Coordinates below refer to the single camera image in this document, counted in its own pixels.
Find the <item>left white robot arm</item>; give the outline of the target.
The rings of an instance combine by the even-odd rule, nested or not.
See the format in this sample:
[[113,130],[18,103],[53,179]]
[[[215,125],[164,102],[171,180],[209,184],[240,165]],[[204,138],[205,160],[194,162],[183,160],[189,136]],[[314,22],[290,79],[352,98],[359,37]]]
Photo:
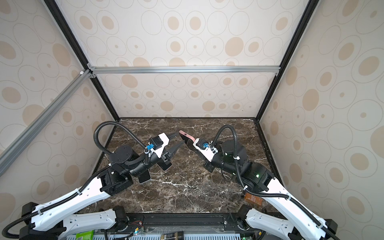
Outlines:
[[[113,125],[123,129],[144,150],[137,154],[132,147],[124,145],[114,152],[104,147],[99,140],[102,128]],[[101,200],[114,196],[133,185],[133,178],[145,183],[151,180],[150,168],[158,165],[162,170],[172,166],[171,159],[183,144],[179,142],[170,149],[170,140],[179,133],[159,134],[144,144],[131,130],[118,122],[106,121],[94,131],[96,146],[109,156],[110,164],[93,173],[86,182],[72,192],[45,204],[30,202],[23,206],[21,218],[2,230],[2,236],[18,240],[59,240],[74,233],[81,224],[74,214]]]

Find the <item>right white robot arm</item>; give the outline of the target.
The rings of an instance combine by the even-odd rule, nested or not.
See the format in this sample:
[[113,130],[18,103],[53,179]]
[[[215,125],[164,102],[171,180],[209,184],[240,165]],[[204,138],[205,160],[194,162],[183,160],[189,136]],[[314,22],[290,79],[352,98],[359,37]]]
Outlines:
[[238,140],[232,125],[222,126],[212,141],[182,134],[194,151],[204,160],[205,169],[220,169],[234,176],[245,193],[270,203],[284,218],[279,219],[245,206],[238,212],[242,230],[259,229],[282,240],[336,240],[338,225],[325,220],[302,205],[280,181],[260,163],[248,159],[247,150]]

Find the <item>purple smartphone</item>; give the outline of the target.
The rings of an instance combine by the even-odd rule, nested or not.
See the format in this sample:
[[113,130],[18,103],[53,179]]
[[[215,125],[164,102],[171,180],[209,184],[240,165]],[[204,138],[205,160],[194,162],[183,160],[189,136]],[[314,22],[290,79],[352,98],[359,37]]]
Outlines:
[[194,146],[196,139],[193,136],[185,133],[184,131],[179,131],[179,135],[181,136],[189,150],[193,152],[197,151],[196,147]]

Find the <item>pink phone case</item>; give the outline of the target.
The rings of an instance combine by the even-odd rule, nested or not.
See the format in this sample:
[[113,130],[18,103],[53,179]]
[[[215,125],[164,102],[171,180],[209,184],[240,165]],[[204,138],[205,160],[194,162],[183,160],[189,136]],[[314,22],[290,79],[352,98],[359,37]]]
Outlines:
[[179,131],[179,134],[187,146],[196,147],[197,142],[200,140],[199,138],[195,138],[182,130]]

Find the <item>phone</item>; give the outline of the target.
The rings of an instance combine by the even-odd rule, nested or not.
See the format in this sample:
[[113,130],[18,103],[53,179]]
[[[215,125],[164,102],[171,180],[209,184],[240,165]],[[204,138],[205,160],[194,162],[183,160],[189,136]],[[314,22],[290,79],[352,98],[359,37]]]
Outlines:
[[163,171],[166,171],[166,170],[168,170],[168,169],[172,166],[172,163],[171,163],[171,162],[167,162],[167,163],[165,163],[164,161],[159,161],[159,162],[157,162],[157,165],[158,165]]
[[144,184],[148,181],[150,181],[152,178],[151,178],[151,174],[150,172],[147,170],[145,172],[143,172],[139,177],[138,177],[138,180],[139,180],[139,183],[140,184]]

